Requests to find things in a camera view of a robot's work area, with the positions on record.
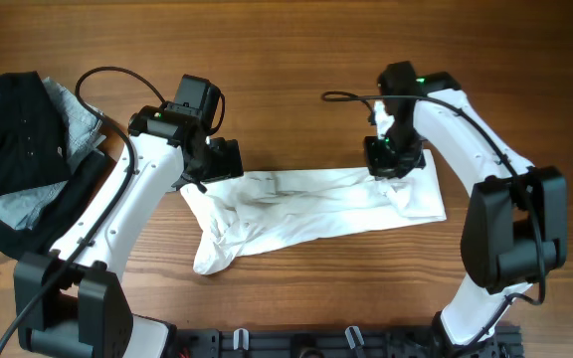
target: wooden surface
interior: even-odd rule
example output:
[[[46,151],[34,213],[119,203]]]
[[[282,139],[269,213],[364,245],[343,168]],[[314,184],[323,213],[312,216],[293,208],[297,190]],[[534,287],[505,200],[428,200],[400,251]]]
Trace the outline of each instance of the wooden surface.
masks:
[[[220,134],[239,140],[246,170],[364,165],[365,109],[319,94],[376,93],[379,73],[404,60],[420,74],[449,71],[512,148],[567,178],[567,264],[542,307],[519,303],[504,321],[522,326],[528,357],[573,357],[573,1],[26,2],[0,0],[0,74],[37,70],[74,90],[83,72],[115,65],[170,98],[183,74],[207,78],[227,96]],[[120,74],[96,76],[84,94],[123,127],[156,104]],[[106,149],[118,148],[111,138]],[[435,156],[447,222],[319,240],[212,276],[193,272],[201,232],[182,198],[165,196],[127,264],[132,310],[182,328],[428,324],[464,276],[468,205]],[[14,317],[14,264],[0,254],[0,335]],[[16,338],[5,351],[28,355]]]

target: crumpled white cloth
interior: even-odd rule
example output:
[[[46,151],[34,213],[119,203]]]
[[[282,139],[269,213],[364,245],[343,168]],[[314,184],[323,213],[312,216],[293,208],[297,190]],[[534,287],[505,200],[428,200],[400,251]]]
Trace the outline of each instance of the crumpled white cloth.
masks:
[[[210,274],[235,257],[373,230],[446,220],[435,162],[403,179],[375,180],[367,168],[247,172],[180,193],[203,230],[194,270]]]

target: black cable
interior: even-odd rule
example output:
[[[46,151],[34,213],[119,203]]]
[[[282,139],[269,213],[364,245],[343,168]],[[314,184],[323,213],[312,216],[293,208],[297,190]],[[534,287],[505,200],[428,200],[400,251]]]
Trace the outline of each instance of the black cable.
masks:
[[[120,197],[122,196],[123,192],[127,188],[127,185],[129,185],[129,181],[130,181],[131,176],[134,172],[136,157],[134,154],[134,148],[132,147],[132,144],[129,141],[129,138],[127,137],[127,135],[125,135],[125,133],[123,133],[122,130],[120,130],[120,128],[116,124],[114,124],[109,117],[107,117],[104,114],[99,114],[93,108],[91,108],[87,103],[85,103],[84,100],[81,98],[81,95],[80,95],[81,84],[83,83],[83,81],[86,78],[88,78],[90,75],[98,73],[98,72],[102,72],[102,71],[116,71],[116,72],[121,72],[124,74],[131,75],[131,76],[139,79],[144,84],[146,84],[156,94],[158,99],[160,99],[162,102],[165,102],[165,99],[160,94],[158,89],[156,89],[148,80],[144,79],[143,77],[141,77],[137,73],[134,73],[130,70],[119,68],[119,67],[100,67],[100,68],[92,69],[92,70],[84,73],[81,76],[81,78],[77,81],[77,86],[75,87],[75,96],[77,97],[77,100],[79,101],[79,103],[85,109],[87,109],[90,113],[92,113],[96,118],[98,118],[98,120],[100,120],[103,125],[108,126],[112,131],[114,131],[116,134],[118,134],[118,136],[125,143],[125,147],[127,148],[127,154],[129,156],[129,162],[127,165],[127,172],[125,174],[125,178],[123,179],[122,183],[120,184],[120,187],[118,187],[116,194],[114,194],[111,201],[107,204],[107,207],[105,207],[105,209],[100,214],[98,219],[96,219],[95,224],[90,228],[90,230],[88,231],[88,233],[86,234],[84,239],[79,243],[77,248],[70,254],[68,259],[61,265],[61,267],[55,273],[50,275],[50,278],[41,287],[39,292],[37,292],[37,294],[35,294],[35,296],[32,297],[32,299],[28,302],[28,304],[26,304],[24,309],[22,309],[21,312],[19,312],[19,314],[17,315],[17,317],[12,321],[12,323],[10,324],[10,326],[8,327],[8,329],[6,330],[4,335],[1,337],[1,340],[0,340],[0,356],[1,356],[1,353],[3,352],[3,350],[6,346],[6,343],[8,343],[8,341],[10,340],[10,337],[12,337],[12,335],[14,334],[15,330],[19,327],[19,325],[28,316],[28,314],[30,314],[32,309],[35,307],[35,305],[37,305],[37,303],[39,303],[39,301],[43,298],[43,296],[45,296],[46,293],[48,293],[48,291],[50,291],[51,289],[53,289],[55,287],[55,285],[57,284],[59,279],[61,279],[61,277],[64,275],[64,273],[66,273],[66,270],[68,270],[70,265],[77,259],[77,257],[81,254],[81,252],[88,246],[88,244],[90,243],[90,240],[95,235],[98,228],[102,225],[102,223],[105,221],[107,216],[111,213],[112,209],[114,208],[114,206],[116,205],[118,200],[120,200]]]
[[[344,95],[344,97],[329,97],[330,95]],[[518,174],[516,170],[512,167],[509,162],[509,158],[505,155],[501,150],[498,148],[496,143],[489,137],[489,135],[483,130],[483,128],[478,125],[476,121],[470,118],[461,108],[457,108],[450,103],[447,103],[443,100],[428,97],[428,96],[421,96],[421,95],[355,95],[353,93],[347,92],[339,92],[339,91],[327,91],[322,94],[321,99],[324,101],[365,101],[365,100],[375,100],[375,99],[413,99],[413,100],[424,100],[429,101],[438,105],[441,105],[451,111],[453,111],[456,115],[460,116],[461,118],[465,119],[474,129],[478,131],[478,133],[485,139],[487,144],[492,148],[492,150],[498,156],[500,163],[505,166],[507,171],[509,171],[510,175],[512,176],[512,181],[514,186],[516,187],[516,191],[518,195],[523,200],[523,204],[525,206],[525,210],[527,210],[529,214],[529,223],[532,227],[532,232],[534,234],[534,243],[536,245],[536,263],[538,265],[538,299],[533,299],[525,294],[522,293],[512,293],[505,297],[505,302],[501,305],[501,307],[496,311],[494,316],[490,319],[487,326],[485,326],[481,332],[479,332],[465,347],[461,348],[460,350],[456,351],[451,357],[460,357],[461,355],[465,354],[471,347],[476,345],[486,334],[487,332],[498,322],[501,318],[505,310],[512,304],[512,302],[516,298],[520,298],[532,305],[541,305],[543,301],[545,301],[545,291],[546,291],[546,282],[545,282],[545,263],[543,261],[543,245],[542,245],[542,237],[540,232],[540,226],[538,223],[538,216],[536,211],[534,210],[534,205],[527,195],[527,191],[523,187],[523,185],[518,181]]]
[[[225,118],[225,95],[220,93],[220,99],[223,101],[223,103],[221,104],[221,109],[220,109],[220,119],[218,120],[218,124],[216,124],[215,127],[209,129],[209,131],[207,132],[207,135],[216,134],[218,129],[220,129],[220,126],[223,124],[223,118]]]

